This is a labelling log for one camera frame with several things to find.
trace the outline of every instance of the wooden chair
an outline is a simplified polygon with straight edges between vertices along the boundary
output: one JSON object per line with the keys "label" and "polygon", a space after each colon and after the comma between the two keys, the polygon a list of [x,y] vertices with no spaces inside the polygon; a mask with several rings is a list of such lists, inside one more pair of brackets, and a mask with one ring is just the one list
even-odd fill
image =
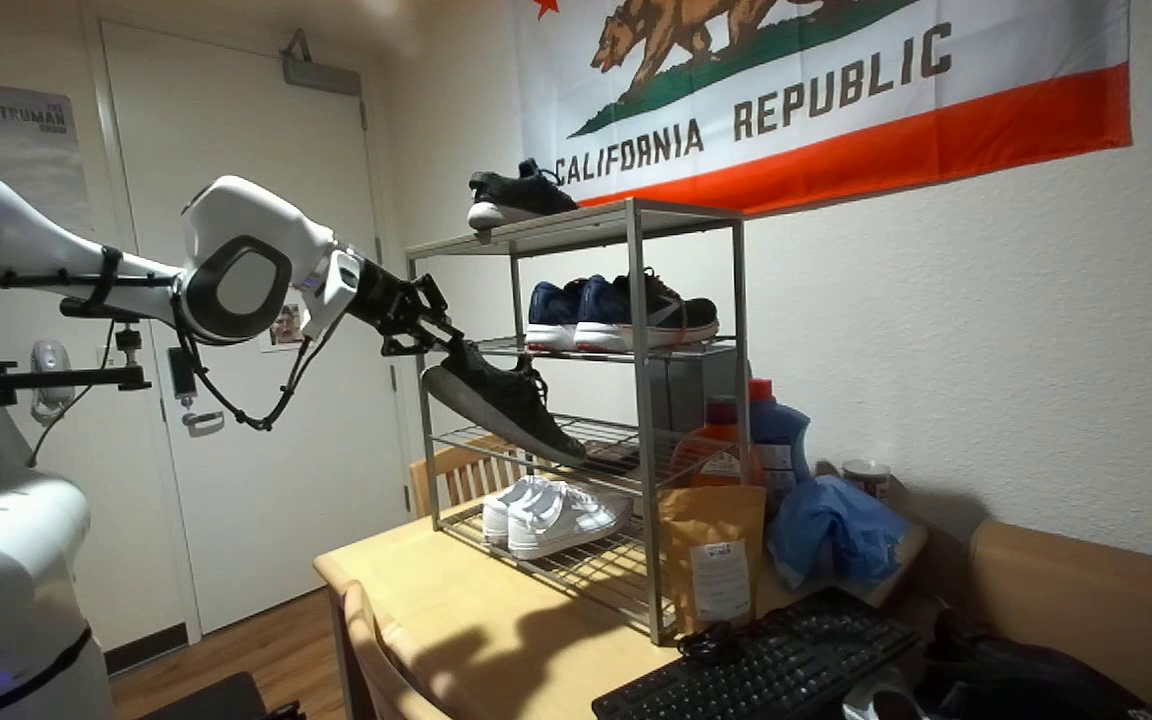
{"label": "wooden chair", "polygon": [[356,666],[362,673],[377,720],[446,720],[386,654],[371,600],[361,581],[345,587],[345,629]]}
{"label": "wooden chair", "polygon": [[411,515],[432,512],[432,490],[439,490],[439,509],[490,496],[523,477],[520,458],[507,458],[507,445],[501,437],[476,437],[466,445],[439,448],[432,457],[432,473],[422,458],[409,467]]}

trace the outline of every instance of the bottle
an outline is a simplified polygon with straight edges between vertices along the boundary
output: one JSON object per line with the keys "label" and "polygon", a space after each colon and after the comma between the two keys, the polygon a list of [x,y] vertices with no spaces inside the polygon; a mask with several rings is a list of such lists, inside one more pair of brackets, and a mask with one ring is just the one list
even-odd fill
{"label": "bottle", "polygon": [[761,485],[761,453],[748,448],[734,422],[734,401],[709,401],[702,422],[669,457],[669,485]]}
{"label": "bottle", "polygon": [[771,509],[784,490],[809,479],[809,415],[771,396],[771,379],[748,379],[748,437],[763,467]]}

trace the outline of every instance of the wooden table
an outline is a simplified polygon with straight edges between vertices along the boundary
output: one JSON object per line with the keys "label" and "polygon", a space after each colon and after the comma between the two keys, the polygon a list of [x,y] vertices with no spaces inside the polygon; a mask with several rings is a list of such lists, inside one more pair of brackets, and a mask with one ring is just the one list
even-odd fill
{"label": "wooden table", "polygon": [[334,596],[362,581],[385,649],[456,720],[584,720],[594,696],[677,658],[677,649],[654,649],[608,602],[489,560],[432,521],[324,552],[317,572]]}

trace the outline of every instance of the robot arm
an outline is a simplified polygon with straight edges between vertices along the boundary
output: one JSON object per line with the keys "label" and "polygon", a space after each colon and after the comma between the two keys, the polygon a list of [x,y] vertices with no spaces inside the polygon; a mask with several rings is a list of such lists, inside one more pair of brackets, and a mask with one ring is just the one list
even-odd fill
{"label": "robot arm", "polygon": [[351,313],[386,340],[385,353],[459,343],[432,279],[386,276],[260,185],[221,177],[182,208],[182,224],[196,253],[173,268],[83,239],[0,185],[0,288],[47,288],[67,317],[159,318],[205,343],[260,335],[296,288],[304,335]]}

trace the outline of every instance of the red stripe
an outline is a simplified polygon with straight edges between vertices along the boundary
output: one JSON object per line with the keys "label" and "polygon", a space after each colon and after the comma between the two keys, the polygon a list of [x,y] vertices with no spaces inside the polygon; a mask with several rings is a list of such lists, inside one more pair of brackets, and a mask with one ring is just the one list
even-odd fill
{"label": "red stripe", "polygon": [[635,197],[769,215],[1122,145],[1133,145],[1127,62],[1115,62],[579,203]]}

